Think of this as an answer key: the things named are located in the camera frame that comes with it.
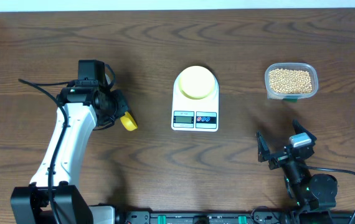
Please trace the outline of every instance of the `white scale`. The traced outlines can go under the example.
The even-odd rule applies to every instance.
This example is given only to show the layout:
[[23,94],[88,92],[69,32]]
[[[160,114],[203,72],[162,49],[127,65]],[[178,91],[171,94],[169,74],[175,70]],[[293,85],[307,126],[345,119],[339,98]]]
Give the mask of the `white scale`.
[[219,128],[219,84],[206,68],[183,70],[173,86],[173,130],[217,131]]

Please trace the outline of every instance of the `black cable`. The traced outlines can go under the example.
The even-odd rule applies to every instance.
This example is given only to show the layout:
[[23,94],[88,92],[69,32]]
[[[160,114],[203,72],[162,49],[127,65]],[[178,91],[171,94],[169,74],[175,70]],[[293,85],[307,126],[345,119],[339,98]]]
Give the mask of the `black cable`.
[[301,213],[306,209],[306,205],[302,206],[296,213],[295,217],[294,217],[294,222],[297,221],[297,219],[299,218],[299,216],[301,215]]
[[114,126],[115,120],[112,117],[110,117],[110,119],[111,119],[111,124],[107,124],[106,126],[104,126],[102,128],[93,129],[93,130],[94,131],[100,131],[100,130],[104,130],[104,129],[107,129],[107,128],[110,128],[110,127]]
[[277,222],[272,223],[272,224],[277,224],[277,223],[280,223],[280,224],[281,224],[280,220],[279,220],[279,219],[277,218],[277,216],[273,213],[273,211],[272,211],[270,208],[268,208],[267,206],[264,206],[264,205],[257,207],[256,209],[252,210],[252,212],[251,212],[250,218],[252,219],[252,221],[253,221],[255,224],[259,224],[259,222],[255,221],[255,219],[253,218],[255,211],[258,210],[259,208],[266,208],[267,210],[269,210],[270,213],[272,213],[273,217],[277,220]]
[[[321,168],[321,167],[311,167],[311,166],[306,166],[304,164],[298,163],[299,166],[303,167],[303,168],[307,168],[307,169],[313,169],[313,170],[319,170],[319,171],[328,171],[328,172],[342,172],[345,174],[352,174],[355,175],[354,171],[350,171],[350,170],[342,170],[342,169],[330,169],[330,168]],[[351,224],[352,221],[354,220],[355,217],[355,210],[353,211],[352,217],[349,220],[348,224]]]
[[110,71],[111,75],[113,75],[113,80],[111,80],[110,84],[108,84],[107,88],[111,90],[113,88],[113,85],[115,84],[115,72],[113,69],[109,66],[109,64],[104,64],[104,66]]
[[53,85],[65,85],[70,83],[71,81],[67,81],[67,82],[59,82],[59,83],[31,83],[37,86],[53,86]]
[[55,203],[54,203],[54,198],[53,198],[53,191],[52,191],[53,190],[53,174],[54,174],[55,160],[57,158],[57,154],[59,153],[60,145],[61,145],[61,142],[63,140],[65,131],[66,131],[67,126],[68,126],[68,116],[67,116],[67,113],[65,112],[64,108],[59,104],[59,102],[57,102],[57,100],[54,98],[54,96],[52,96],[49,92],[47,92],[46,90],[42,89],[41,87],[39,87],[35,83],[31,83],[31,82],[22,80],[20,78],[18,79],[18,81],[23,83],[23,84],[26,84],[26,85],[29,85],[31,87],[34,87],[35,89],[41,91],[46,96],[48,96],[50,99],[52,99],[53,102],[57,105],[57,107],[60,108],[61,113],[63,114],[63,117],[64,117],[63,128],[61,130],[59,140],[57,141],[57,144],[55,145],[55,149],[54,149],[54,152],[53,152],[52,160],[50,161],[50,167],[49,167],[49,170],[48,170],[49,176],[48,176],[48,179],[47,179],[47,188],[48,188],[47,189],[47,193],[49,194],[50,206],[52,207],[52,211],[53,211],[53,215],[54,215],[55,221],[58,224],[61,224],[60,217],[59,217],[59,214],[57,213],[57,210],[55,208]]

